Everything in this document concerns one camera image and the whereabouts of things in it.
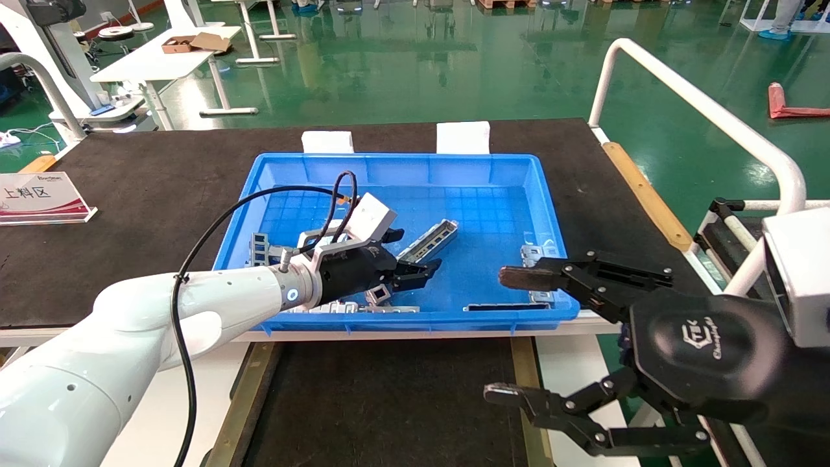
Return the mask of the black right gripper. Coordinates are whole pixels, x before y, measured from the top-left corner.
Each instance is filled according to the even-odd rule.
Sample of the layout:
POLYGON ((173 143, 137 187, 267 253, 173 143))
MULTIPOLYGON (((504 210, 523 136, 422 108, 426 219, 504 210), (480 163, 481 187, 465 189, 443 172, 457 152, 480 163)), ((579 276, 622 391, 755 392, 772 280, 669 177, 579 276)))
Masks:
MULTIPOLYGON (((828 465, 828 348, 797 346, 776 305, 661 289, 631 306, 629 326, 635 367, 667 405, 744 426, 767 465, 828 465)), ((605 428, 590 417, 639 385, 637 372, 623 368, 568 396, 507 383, 486 385, 483 396, 593 457, 709 449, 697 427, 605 428)))

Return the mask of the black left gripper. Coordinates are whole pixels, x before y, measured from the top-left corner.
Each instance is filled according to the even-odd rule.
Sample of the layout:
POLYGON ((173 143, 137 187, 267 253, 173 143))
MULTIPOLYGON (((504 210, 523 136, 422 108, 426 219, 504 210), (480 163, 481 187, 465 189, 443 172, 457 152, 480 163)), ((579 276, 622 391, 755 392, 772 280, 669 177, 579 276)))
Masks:
MULTIPOLYGON (((404 235, 403 228, 389 228, 381 243, 400 242, 404 235)), ((319 304, 363 293, 385 281, 393 293, 424 289, 443 262, 441 258, 426 263, 398 261, 377 243, 324 255, 319 262, 319 304)), ((610 323, 628 323, 632 301, 626 290, 670 289, 674 275, 671 268, 643 258, 589 251, 578 257, 542 257, 528 268, 504 266, 499 281, 507 289, 563 291, 610 323)))

